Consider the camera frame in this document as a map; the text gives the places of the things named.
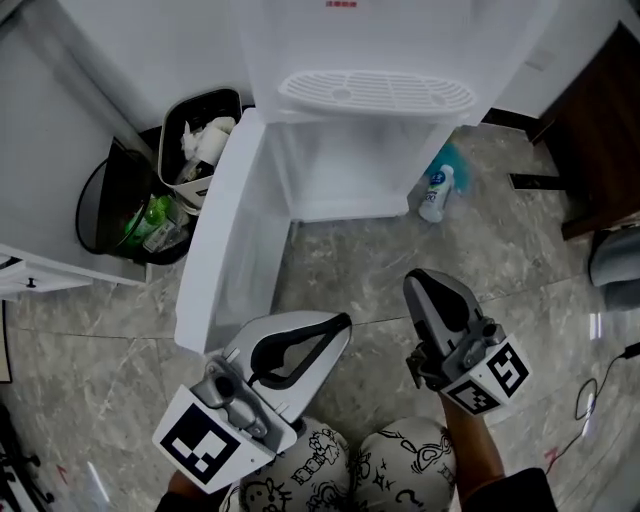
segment black cable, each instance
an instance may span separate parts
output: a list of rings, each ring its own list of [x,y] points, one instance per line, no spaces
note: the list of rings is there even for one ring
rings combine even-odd
[[[573,413],[573,419],[575,419],[576,421],[580,421],[584,417],[587,417],[587,421],[589,421],[589,418],[591,417],[591,415],[594,413],[594,411],[596,409],[596,404],[598,402],[598,397],[600,396],[600,393],[602,393],[602,390],[604,389],[604,386],[607,383],[607,378],[609,377],[609,372],[611,371],[611,367],[613,366],[613,363],[615,363],[619,359],[623,359],[623,358],[624,359],[630,359],[631,357],[634,357],[634,355],[635,354],[630,354],[629,349],[627,349],[627,350],[624,351],[624,353],[620,354],[617,357],[614,357],[612,359],[612,361],[609,363],[609,366],[607,367],[607,371],[604,374],[604,379],[602,379],[602,386],[598,387],[598,381],[596,380],[596,378],[595,377],[591,377],[590,379],[588,379],[580,387],[580,391],[578,391],[578,396],[576,396],[576,409],[575,409],[575,411]],[[595,390],[595,393],[593,395],[593,401],[591,402],[590,405],[587,406],[587,409],[582,414],[579,414],[578,413],[578,407],[580,406],[580,397],[582,396],[582,392],[585,390],[585,388],[591,383],[593,383],[593,387],[594,387],[594,390]],[[549,467],[547,468],[547,471],[545,472],[545,475],[549,474],[549,471],[551,471],[551,468],[556,463],[556,461],[560,457],[562,457],[565,453],[567,453],[569,448],[571,448],[574,445],[574,443],[578,439],[580,439],[582,437],[582,433],[584,432],[584,427],[587,424],[587,421],[585,421],[584,425],[582,425],[582,428],[580,429],[580,432],[578,432],[578,434],[571,441],[569,441],[569,443],[567,443],[567,445],[562,449],[562,451],[558,455],[556,455],[553,458],[553,460],[549,463]]]

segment white cabinet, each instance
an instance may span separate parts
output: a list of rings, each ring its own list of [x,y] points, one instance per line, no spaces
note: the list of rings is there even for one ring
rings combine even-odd
[[[50,292],[92,283],[88,277],[19,261],[0,269],[0,297],[16,292]]]

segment gray tile floor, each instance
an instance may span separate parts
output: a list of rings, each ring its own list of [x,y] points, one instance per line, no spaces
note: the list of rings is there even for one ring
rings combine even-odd
[[[581,428],[572,421],[580,384],[601,379],[637,340],[640,314],[603,311],[585,276],[589,241],[561,239],[562,193],[511,189],[508,172],[555,172],[544,147],[491,126],[461,130],[456,144],[471,162],[473,188],[452,196],[443,223],[430,226],[412,211],[292,227],[274,309],[351,314],[353,341],[311,412],[356,443],[402,416],[443,418],[404,366],[416,336],[402,278],[422,266],[463,280],[485,313],[517,335],[534,369],[516,403],[487,417],[506,467],[544,467],[545,453]],[[414,208],[424,187],[410,197]],[[43,460],[40,480],[57,497],[54,510],[153,510],[164,492],[172,468],[151,434],[177,387],[196,382],[204,367],[171,339],[182,268],[155,268],[146,288],[97,283],[9,306],[15,382],[0,392],[25,445]],[[591,339],[598,313],[602,335]],[[551,472],[561,510],[589,510],[634,442],[637,364],[617,363],[588,434]]]

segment green plastic bottle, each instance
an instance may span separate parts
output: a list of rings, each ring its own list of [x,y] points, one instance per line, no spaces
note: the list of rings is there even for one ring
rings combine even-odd
[[[147,236],[158,229],[166,220],[169,206],[171,206],[171,199],[168,196],[160,196],[157,199],[152,196],[147,210],[144,212],[144,217],[142,217],[133,234],[127,238],[126,244],[129,247],[139,246]],[[136,213],[133,219],[127,223],[125,227],[127,233],[131,230],[131,226],[133,226],[139,215],[140,212]]]

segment vent grille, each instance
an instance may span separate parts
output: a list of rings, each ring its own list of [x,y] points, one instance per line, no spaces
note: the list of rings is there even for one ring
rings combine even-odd
[[[280,94],[330,110],[405,115],[454,115],[476,99],[453,80],[379,71],[305,71],[282,82]]]

